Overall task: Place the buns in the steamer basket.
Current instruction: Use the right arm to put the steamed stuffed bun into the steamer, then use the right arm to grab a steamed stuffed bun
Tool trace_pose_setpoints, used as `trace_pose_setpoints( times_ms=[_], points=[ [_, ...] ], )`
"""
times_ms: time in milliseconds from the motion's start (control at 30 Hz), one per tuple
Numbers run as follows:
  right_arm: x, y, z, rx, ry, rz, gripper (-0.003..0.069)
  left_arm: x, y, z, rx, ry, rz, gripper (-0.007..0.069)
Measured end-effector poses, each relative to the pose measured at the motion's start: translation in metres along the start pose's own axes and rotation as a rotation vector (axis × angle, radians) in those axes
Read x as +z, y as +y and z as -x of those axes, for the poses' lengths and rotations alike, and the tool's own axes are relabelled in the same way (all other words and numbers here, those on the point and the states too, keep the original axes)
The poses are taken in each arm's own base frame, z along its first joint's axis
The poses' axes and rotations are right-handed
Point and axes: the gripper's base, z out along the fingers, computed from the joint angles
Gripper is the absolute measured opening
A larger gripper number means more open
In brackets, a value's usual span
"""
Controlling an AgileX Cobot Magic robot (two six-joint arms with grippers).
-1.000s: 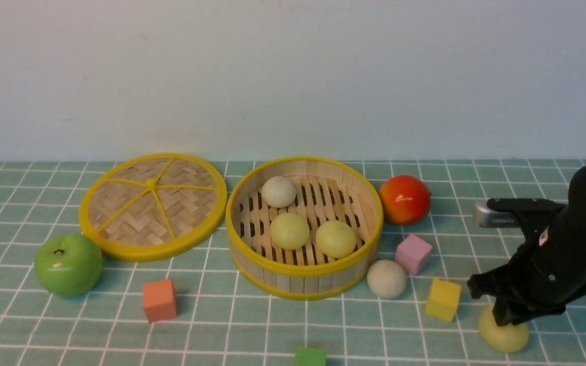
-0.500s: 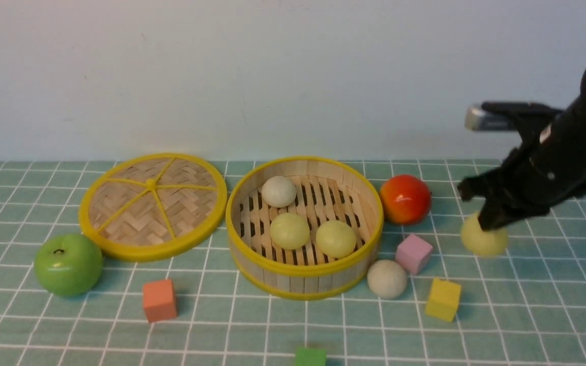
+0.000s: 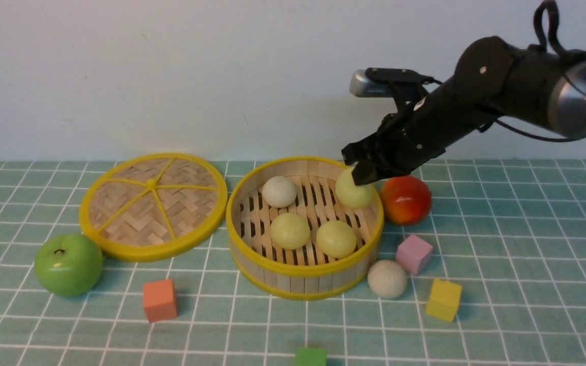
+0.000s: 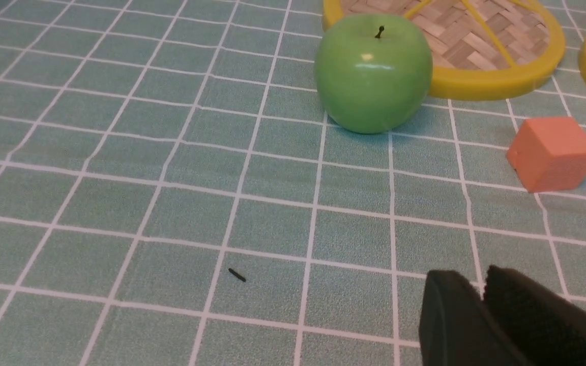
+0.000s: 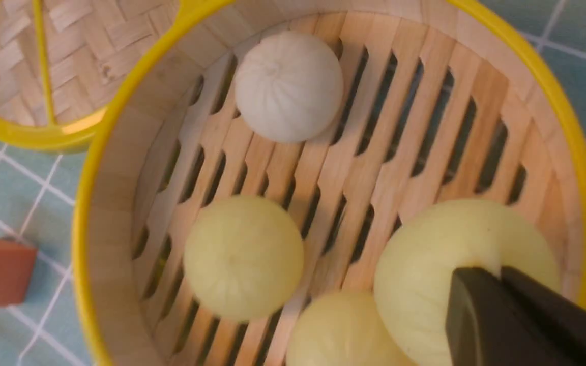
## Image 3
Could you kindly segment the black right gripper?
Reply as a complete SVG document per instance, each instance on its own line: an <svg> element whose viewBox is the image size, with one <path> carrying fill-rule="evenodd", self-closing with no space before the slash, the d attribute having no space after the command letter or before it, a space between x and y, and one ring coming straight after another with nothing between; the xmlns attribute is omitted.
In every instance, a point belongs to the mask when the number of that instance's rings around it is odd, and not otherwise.
<svg viewBox="0 0 586 366"><path fill-rule="evenodd" d="M495 119L497 111L467 101L453 84L442 84L340 153L345 165L353 165L354 185L371 185L390 176L409 175Z"/></svg>

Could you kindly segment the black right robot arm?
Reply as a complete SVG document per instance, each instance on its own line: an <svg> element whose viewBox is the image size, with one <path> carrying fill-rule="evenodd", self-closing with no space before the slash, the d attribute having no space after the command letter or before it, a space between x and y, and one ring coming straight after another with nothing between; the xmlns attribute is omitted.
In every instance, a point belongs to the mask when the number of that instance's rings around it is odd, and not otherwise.
<svg viewBox="0 0 586 366"><path fill-rule="evenodd" d="M410 69L354 72L359 98L393 98L396 113L376 132L341 151L356 185L411 174L474 131L509 116L557 134L557 142L586 138L586 52L519 49L500 37L470 44L444 82Z"/></svg>

